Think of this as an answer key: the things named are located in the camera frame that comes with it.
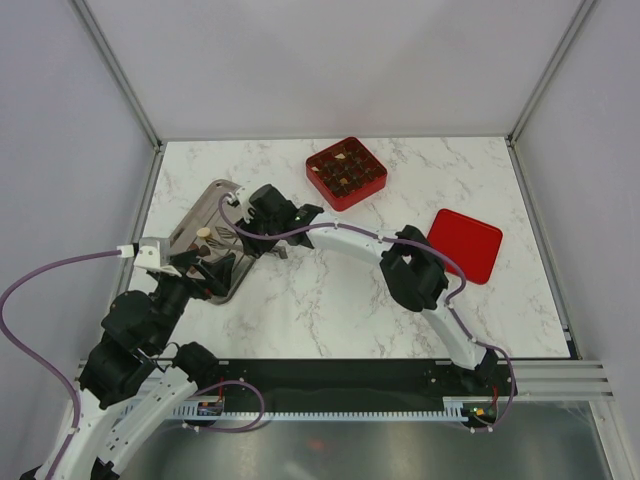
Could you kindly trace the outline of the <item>stainless steel tray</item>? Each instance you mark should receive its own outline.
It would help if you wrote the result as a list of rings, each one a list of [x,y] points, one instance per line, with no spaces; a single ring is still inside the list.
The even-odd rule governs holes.
[[[215,250],[206,245],[201,237],[197,236],[197,231],[202,227],[208,227],[213,234],[216,234],[216,226],[226,227],[234,231],[219,213],[219,200],[238,187],[237,184],[229,180],[213,181],[168,238],[170,241],[169,255],[171,264],[172,256],[182,252],[197,252],[201,260],[208,262],[215,262],[230,253],[236,255],[231,293],[226,298],[214,297],[212,300],[208,300],[209,303],[214,305],[222,305],[231,300],[255,263],[255,259],[245,253]]]

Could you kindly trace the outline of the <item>stainless steel tongs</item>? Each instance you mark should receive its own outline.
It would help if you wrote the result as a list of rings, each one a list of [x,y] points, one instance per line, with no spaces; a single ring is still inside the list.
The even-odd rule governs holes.
[[[234,231],[229,230],[226,227],[216,226],[216,234],[213,234],[209,229],[205,228],[206,235],[202,235],[201,239],[206,245],[215,250],[229,250],[244,253],[244,247],[242,243],[238,242],[239,237]],[[284,247],[275,246],[266,255],[271,255],[279,259],[285,260],[288,258],[288,254]]]

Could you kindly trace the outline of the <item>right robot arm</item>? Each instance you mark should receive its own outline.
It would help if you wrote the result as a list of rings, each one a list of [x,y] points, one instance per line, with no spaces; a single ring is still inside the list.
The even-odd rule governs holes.
[[[416,227],[370,231],[347,224],[319,206],[297,207],[270,184],[254,191],[240,187],[228,203],[241,211],[234,229],[252,256],[259,257],[284,240],[291,246],[339,252],[379,267],[392,299],[421,314],[442,340],[457,368],[460,388],[476,395],[491,386],[496,351],[477,339],[453,305],[466,279],[457,289],[449,289],[445,270],[453,261],[431,247]]]

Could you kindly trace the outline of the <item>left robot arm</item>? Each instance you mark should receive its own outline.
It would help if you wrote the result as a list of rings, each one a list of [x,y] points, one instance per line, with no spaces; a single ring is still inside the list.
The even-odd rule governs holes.
[[[177,406],[216,388],[216,357],[191,342],[177,349],[133,411],[125,411],[155,371],[154,358],[165,350],[188,302],[229,292],[234,262],[232,254],[214,262],[195,250],[173,255],[147,267],[157,282],[152,293],[126,291],[115,298],[78,381],[61,381],[72,407],[53,452],[23,478],[117,479]]]

